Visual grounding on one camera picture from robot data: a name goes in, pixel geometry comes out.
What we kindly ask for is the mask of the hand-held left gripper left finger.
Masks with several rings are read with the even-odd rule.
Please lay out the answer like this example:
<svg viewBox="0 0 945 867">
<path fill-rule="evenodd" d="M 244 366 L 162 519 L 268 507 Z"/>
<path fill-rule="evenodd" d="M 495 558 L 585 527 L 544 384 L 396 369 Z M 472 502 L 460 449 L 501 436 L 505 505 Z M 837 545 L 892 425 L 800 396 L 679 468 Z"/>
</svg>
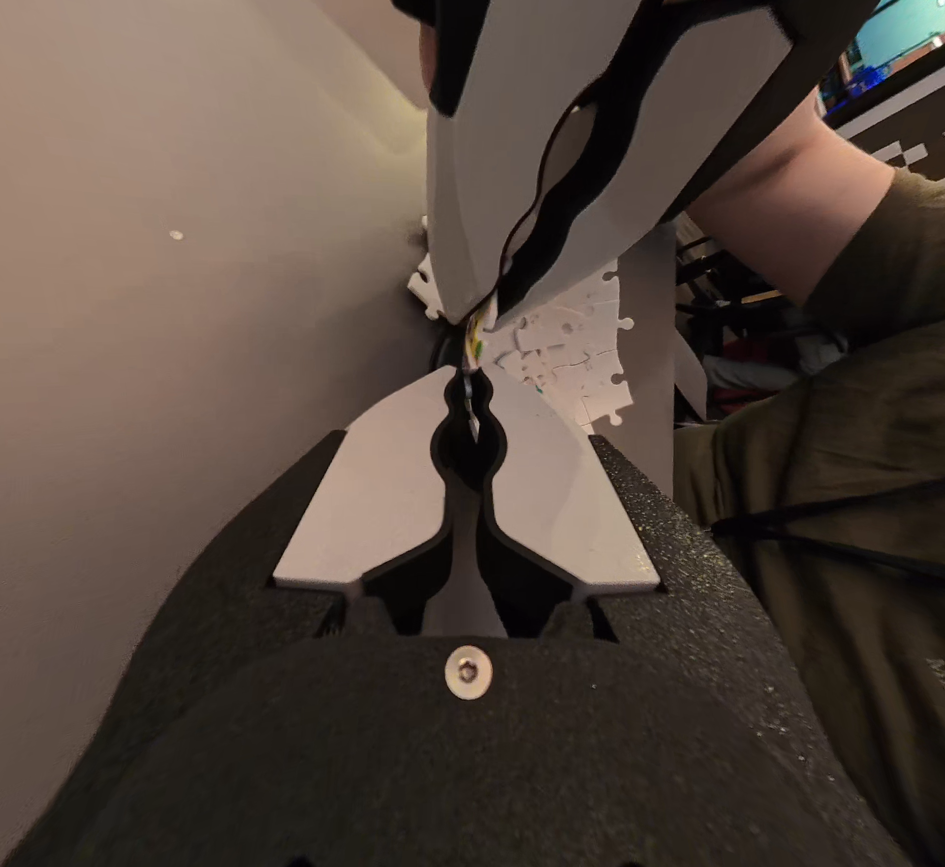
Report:
<svg viewBox="0 0 945 867">
<path fill-rule="evenodd" d="M 278 587 L 354 596 L 369 573 L 440 533 L 446 487 L 431 447 L 453 380 L 440 368 L 348 426 L 273 572 Z"/>
</svg>

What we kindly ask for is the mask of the small puzzle piece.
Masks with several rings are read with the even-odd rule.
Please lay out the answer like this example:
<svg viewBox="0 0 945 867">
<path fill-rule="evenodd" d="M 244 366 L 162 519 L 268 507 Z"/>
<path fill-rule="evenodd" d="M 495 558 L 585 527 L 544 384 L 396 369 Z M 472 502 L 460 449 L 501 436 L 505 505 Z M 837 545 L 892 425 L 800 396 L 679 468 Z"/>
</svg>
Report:
<svg viewBox="0 0 945 867">
<path fill-rule="evenodd" d="M 474 406 L 473 377 L 481 369 L 483 351 L 486 344 L 484 336 L 491 333 L 497 317 L 497 311 L 498 292 L 495 290 L 470 314 L 464 330 L 462 356 L 464 406 L 474 444 L 477 444 L 479 440 L 480 422 Z"/>
</svg>

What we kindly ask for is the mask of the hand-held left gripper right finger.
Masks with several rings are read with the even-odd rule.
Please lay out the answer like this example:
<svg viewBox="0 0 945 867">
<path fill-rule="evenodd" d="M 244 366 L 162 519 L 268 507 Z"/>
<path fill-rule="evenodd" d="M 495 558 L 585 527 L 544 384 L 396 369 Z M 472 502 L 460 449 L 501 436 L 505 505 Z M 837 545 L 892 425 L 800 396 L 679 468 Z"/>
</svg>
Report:
<svg viewBox="0 0 945 867">
<path fill-rule="evenodd" d="M 620 596 L 660 577 L 590 437 L 534 387 L 484 370 L 497 454 L 484 479 L 484 575 L 503 596 Z"/>
</svg>

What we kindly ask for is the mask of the white printed sign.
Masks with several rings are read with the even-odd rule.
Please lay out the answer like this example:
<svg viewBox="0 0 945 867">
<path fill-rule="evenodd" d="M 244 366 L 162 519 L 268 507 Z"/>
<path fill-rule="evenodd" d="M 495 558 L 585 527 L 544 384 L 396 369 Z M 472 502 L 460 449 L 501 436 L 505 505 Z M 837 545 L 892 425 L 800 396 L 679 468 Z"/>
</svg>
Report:
<svg viewBox="0 0 945 867">
<path fill-rule="evenodd" d="M 944 51 L 928 45 L 821 83 L 825 121 L 861 151 L 932 181 L 944 178 Z"/>
</svg>

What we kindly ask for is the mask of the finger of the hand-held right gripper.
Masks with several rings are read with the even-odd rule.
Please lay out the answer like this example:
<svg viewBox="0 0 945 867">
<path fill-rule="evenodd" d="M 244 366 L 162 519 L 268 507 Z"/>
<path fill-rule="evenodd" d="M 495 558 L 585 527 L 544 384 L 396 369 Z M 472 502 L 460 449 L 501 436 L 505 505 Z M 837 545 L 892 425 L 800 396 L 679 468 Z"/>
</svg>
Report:
<svg viewBox="0 0 945 867">
<path fill-rule="evenodd" d="M 582 152 L 541 200 L 500 280 L 498 312 L 557 295 L 673 218 L 791 50 L 769 6 L 645 2 L 597 84 Z"/>
<path fill-rule="evenodd" d="M 640 2 L 490 0 L 455 114 L 428 114 L 429 252 L 448 322 L 466 321 L 493 291 L 556 128 Z"/>
</svg>

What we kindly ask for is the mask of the white half puzzle ball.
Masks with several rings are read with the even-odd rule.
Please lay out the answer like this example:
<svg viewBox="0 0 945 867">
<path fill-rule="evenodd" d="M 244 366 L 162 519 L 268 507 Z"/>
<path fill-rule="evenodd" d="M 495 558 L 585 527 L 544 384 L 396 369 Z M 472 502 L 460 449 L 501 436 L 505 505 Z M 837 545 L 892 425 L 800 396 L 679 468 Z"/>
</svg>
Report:
<svg viewBox="0 0 945 867">
<path fill-rule="evenodd" d="M 618 264 L 609 262 L 552 301 L 494 327 L 481 368 L 505 371 L 534 388 L 585 432 L 623 423 L 633 404 L 618 353 L 634 321 L 620 312 Z"/>
</svg>

